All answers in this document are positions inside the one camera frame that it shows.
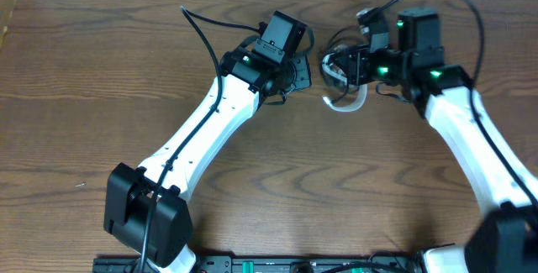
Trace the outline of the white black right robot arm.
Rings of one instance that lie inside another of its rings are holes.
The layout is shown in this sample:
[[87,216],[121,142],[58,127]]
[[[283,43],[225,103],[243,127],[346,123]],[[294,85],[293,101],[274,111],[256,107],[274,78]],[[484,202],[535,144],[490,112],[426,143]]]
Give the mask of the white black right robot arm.
[[356,98],[337,112],[354,112],[371,82],[401,87],[398,100],[412,104],[443,138],[462,168],[483,214],[464,245],[430,248],[415,268],[423,272],[534,272],[537,269],[537,179],[515,155],[486,112],[472,78],[448,65],[440,42],[440,19],[430,8],[398,15],[398,47],[380,8],[357,14],[367,37],[362,45],[331,45],[322,74]]

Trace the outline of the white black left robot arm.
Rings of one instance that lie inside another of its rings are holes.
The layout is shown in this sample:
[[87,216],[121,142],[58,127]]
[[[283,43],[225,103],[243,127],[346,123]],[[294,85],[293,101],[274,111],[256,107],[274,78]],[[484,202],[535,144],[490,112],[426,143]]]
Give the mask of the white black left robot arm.
[[139,257],[125,272],[189,272],[196,263],[187,243],[193,234],[188,202],[201,176],[229,137],[269,97],[278,104],[312,84],[312,29],[280,11],[232,51],[209,54],[216,77],[184,124],[153,155],[132,168],[118,164],[106,186],[103,228]]

